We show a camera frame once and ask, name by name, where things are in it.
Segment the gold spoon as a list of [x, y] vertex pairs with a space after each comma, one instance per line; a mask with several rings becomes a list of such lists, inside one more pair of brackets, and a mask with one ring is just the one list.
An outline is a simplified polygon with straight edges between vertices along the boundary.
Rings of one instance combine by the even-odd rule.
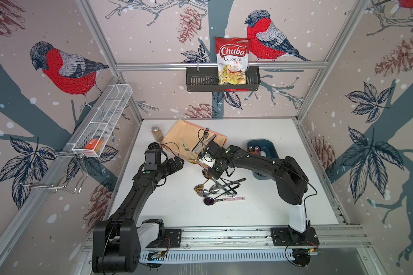
[[204, 185], [203, 184], [198, 184], [198, 185], [195, 186], [194, 190], [196, 192], [203, 191], [204, 190]]

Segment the rainbow purple spoon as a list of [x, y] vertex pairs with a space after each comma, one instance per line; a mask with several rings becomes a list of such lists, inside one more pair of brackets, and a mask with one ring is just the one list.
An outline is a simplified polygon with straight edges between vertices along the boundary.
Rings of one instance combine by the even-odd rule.
[[256, 154], [260, 155], [260, 153], [261, 153], [261, 148], [260, 148], [259, 146], [255, 146], [255, 147], [254, 147], [254, 152], [255, 152]]

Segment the teal plastic storage box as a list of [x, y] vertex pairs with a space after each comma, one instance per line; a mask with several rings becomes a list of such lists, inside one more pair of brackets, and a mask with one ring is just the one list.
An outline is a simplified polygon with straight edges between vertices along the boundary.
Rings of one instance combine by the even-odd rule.
[[275, 149], [275, 146], [271, 141], [267, 139], [256, 139], [256, 140], [250, 140], [246, 144], [247, 150], [253, 154], [256, 154], [254, 152], [255, 146], [259, 146], [261, 148], [261, 153], [260, 153], [261, 156], [268, 157], [268, 158], [279, 158], [278, 153]]

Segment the blue spoon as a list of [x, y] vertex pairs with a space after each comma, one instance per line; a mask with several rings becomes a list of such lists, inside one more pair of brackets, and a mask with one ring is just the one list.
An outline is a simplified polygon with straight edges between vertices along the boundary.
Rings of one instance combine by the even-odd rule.
[[211, 181], [214, 183], [214, 185], [211, 187], [212, 190], [220, 190], [220, 189], [223, 188], [222, 184], [220, 184], [220, 183], [208, 172], [207, 169], [203, 169], [202, 173], [203, 173], [204, 177], [205, 177], [207, 180], [211, 180]]

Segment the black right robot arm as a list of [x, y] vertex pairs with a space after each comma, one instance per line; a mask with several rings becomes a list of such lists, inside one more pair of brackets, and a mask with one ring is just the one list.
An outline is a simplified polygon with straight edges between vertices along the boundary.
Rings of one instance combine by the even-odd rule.
[[275, 181], [279, 197], [290, 205], [289, 230], [296, 234], [307, 232], [310, 222], [304, 195], [308, 191], [308, 177], [294, 158], [263, 157], [238, 146], [224, 148], [211, 141], [200, 151], [198, 160], [208, 166], [214, 179], [219, 179], [229, 168], [244, 168]]

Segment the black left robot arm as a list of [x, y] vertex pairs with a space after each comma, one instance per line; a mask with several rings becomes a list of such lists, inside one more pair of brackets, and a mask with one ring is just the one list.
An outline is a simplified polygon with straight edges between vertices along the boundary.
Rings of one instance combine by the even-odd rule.
[[99, 221], [93, 232], [92, 271], [112, 274], [134, 272], [146, 248], [163, 248], [164, 259], [170, 248], [180, 246], [181, 230], [167, 230], [163, 220], [145, 220], [137, 225], [141, 211], [160, 181], [182, 170], [184, 160], [165, 155], [157, 143], [145, 151], [145, 161], [133, 176], [133, 186], [119, 208], [107, 220]]

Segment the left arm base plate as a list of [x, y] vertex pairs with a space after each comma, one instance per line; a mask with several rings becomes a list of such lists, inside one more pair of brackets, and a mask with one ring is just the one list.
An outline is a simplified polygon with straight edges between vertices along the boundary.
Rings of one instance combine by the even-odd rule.
[[165, 229], [164, 233], [160, 232], [158, 238], [152, 241], [146, 248], [179, 248], [181, 246], [181, 237], [181, 229]]

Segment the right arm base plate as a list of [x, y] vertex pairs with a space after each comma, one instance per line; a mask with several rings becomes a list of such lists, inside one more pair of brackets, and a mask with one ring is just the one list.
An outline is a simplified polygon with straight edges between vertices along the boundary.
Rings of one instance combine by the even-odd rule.
[[303, 233], [293, 230], [289, 226], [271, 228], [270, 237], [273, 240], [274, 246], [320, 245], [316, 231], [312, 227], [308, 227]]

